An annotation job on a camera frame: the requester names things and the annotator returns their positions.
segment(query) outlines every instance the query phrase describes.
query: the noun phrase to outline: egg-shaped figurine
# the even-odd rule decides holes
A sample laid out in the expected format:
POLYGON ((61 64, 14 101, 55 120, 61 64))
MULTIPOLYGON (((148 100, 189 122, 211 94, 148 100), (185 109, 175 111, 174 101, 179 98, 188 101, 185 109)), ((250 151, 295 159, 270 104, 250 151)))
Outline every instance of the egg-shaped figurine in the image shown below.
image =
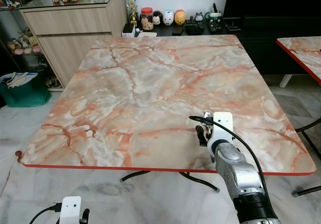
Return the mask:
POLYGON ((154 11, 152 14, 152 22, 155 26, 160 25, 163 22, 163 15, 160 11, 154 11))
POLYGON ((166 26, 170 26, 174 21, 174 13, 172 11, 165 11, 163 15, 163 22, 166 26))
POLYGON ((186 18, 186 14, 183 10, 177 10, 175 12, 175 16, 174 16, 174 19, 175 19, 175 23, 177 25, 182 25, 185 23, 185 18, 186 18))

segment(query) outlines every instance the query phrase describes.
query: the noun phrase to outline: marble floor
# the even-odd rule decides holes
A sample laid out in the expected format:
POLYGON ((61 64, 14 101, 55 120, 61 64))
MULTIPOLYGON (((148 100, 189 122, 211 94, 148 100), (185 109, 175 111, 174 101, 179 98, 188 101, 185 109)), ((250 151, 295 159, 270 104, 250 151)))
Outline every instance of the marble floor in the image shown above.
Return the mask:
MULTIPOLYGON (((294 76, 287 88, 282 76, 265 76, 280 105, 298 128, 321 116, 321 87, 309 76, 294 76)), ((221 191, 189 181, 178 173, 151 172, 120 183, 127 171, 26 168, 15 151, 41 125, 59 97, 35 108, 0 109, 0 223, 29 223, 42 209, 64 196, 82 196, 82 210, 90 209, 89 223, 238 223, 222 178, 193 174, 221 191)), ((321 149, 321 126, 308 134, 321 149)), ((311 151, 317 173, 310 176, 267 176, 272 205, 282 223, 321 224, 321 191, 292 197, 294 190, 321 184, 321 162, 311 151)), ((46 212, 35 223, 54 224, 58 213, 46 212)))

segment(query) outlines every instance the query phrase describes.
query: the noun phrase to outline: marble tabletop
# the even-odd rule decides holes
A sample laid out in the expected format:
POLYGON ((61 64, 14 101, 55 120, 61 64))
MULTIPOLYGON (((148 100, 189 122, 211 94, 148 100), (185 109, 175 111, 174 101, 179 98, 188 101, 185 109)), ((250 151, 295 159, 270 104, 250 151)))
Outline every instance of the marble tabletop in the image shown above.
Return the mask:
POLYGON ((279 38, 276 42, 321 83, 321 36, 279 38))
MULTIPOLYGON (((28 167, 215 172, 190 115, 230 111, 263 172, 312 161, 236 36, 96 41, 23 153, 28 167)), ((250 154, 235 145, 254 165, 250 154)))

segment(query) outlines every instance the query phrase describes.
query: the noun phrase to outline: black cable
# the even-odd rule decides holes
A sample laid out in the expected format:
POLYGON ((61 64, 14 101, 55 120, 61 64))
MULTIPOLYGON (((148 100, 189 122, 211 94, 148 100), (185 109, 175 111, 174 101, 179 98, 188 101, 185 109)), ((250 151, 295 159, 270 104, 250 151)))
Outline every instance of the black cable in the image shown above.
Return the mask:
POLYGON ((32 218, 32 220, 31 220, 31 222, 29 222, 29 224, 34 223, 35 219, 37 219, 38 216, 40 216, 42 213, 44 213, 48 210, 54 210, 55 212, 60 212, 61 206, 62 206, 62 203, 56 203, 55 205, 50 206, 49 208, 43 209, 41 212, 39 212, 37 215, 35 215, 34 218, 32 218))
POLYGON ((267 188, 266 188, 265 179, 264 179, 264 175, 263 175, 263 171, 262 171, 261 165, 260 165, 258 159, 256 158, 254 152, 252 151, 252 149, 248 146, 248 144, 244 140, 242 140, 241 137, 239 137, 236 133, 234 133, 233 131, 230 131, 228 128, 224 127, 223 125, 221 125, 221 124, 219 124, 219 123, 217 123, 217 122, 215 122, 213 120, 210 120, 210 119, 207 119, 207 118, 203 118, 203 117, 200 117, 200 116, 190 116, 189 118, 191 120, 198 121, 198 122, 201 122, 201 123, 205 123, 207 125, 212 124, 212 125, 216 125, 216 126, 222 128, 223 130, 225 130, 226 132, 228 132, 229 134, 234 136, 238 141, 240 141, 247 148, 247 150, 250 152, 252 158, 254 159, 254 162, 255 162, 255 164, 257 166, 257 169, 259 171, 260 179, 261 179, 261 182, 262 182, 263 189, 265 191, 266 197, 268 199, 268 202, 272 206, 269 194, 267 192, 267 188))

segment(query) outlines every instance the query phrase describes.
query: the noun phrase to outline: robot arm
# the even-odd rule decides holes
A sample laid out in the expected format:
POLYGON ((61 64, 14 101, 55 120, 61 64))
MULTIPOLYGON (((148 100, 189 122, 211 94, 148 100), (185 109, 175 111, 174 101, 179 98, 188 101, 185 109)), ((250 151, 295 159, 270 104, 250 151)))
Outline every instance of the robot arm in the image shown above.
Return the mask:
MULTIPOLYGON (((208 119, 220 122, 233 131, 231 113, 203 114, 208 119)), ((217 126, 204 124, 210 137, 207 143, 212 161, 215 162, 217 172, 223 177, 229 195, 237 210, 241 224, 281 224, 275 215, 262 186, 257 170, 247 163, 245 156, 233 145, 233 137, 217 126)), ((197 126, 200 144, 204 146, 201 126, 197 126)))

